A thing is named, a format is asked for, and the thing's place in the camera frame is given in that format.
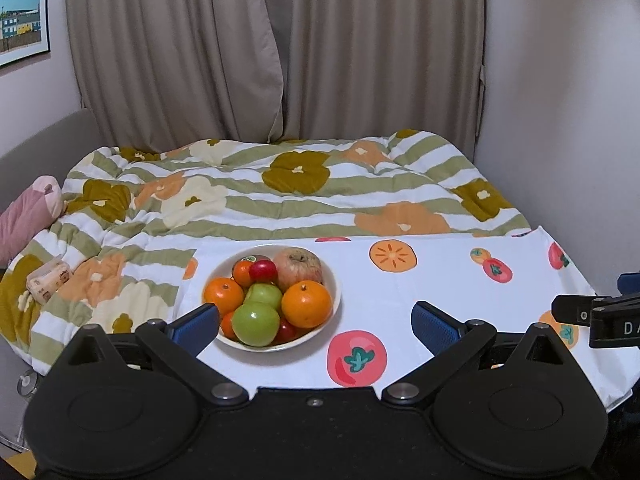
gray headboard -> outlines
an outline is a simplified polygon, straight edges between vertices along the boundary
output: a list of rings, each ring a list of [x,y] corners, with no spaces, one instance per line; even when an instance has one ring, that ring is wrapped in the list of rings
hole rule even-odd
[[[105,145],[86,108],[25,140],[0,157],[0,213],[41,175],[54,176],[62,186],[81,158]]]

green apple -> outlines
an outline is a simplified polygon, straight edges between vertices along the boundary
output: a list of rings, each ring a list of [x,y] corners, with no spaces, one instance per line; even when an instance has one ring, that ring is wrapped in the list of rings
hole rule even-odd
[[[245,301],[257,301],[274,308],[280,313],[280,304],[282,303],[282,292],[275,285],[269,283],[254,283],[244,297]]]
[[[231,326],[240,341],[249,346],[267,346],[278,333],[280,316],[258,301],[245,301],[234,312]]]

colorful houses in photo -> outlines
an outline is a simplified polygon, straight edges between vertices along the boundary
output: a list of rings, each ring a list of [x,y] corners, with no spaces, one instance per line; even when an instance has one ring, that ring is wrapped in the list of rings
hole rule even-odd
[[[40,30],[40,11],[14,10],[0,20],[0,39]]]

pillow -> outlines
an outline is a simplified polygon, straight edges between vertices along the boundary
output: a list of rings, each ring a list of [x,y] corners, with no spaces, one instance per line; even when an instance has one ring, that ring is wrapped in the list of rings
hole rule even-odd
[[[62,191],[52,176],[40,176],[0,215],[0,268],[7,268],[31,239],[62,213]]]

framed photo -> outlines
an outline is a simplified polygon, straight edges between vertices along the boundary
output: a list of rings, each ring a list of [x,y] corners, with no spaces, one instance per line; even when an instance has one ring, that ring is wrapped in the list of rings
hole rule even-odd
[[[0,68],[50,52],[47,0],[0,0]]]

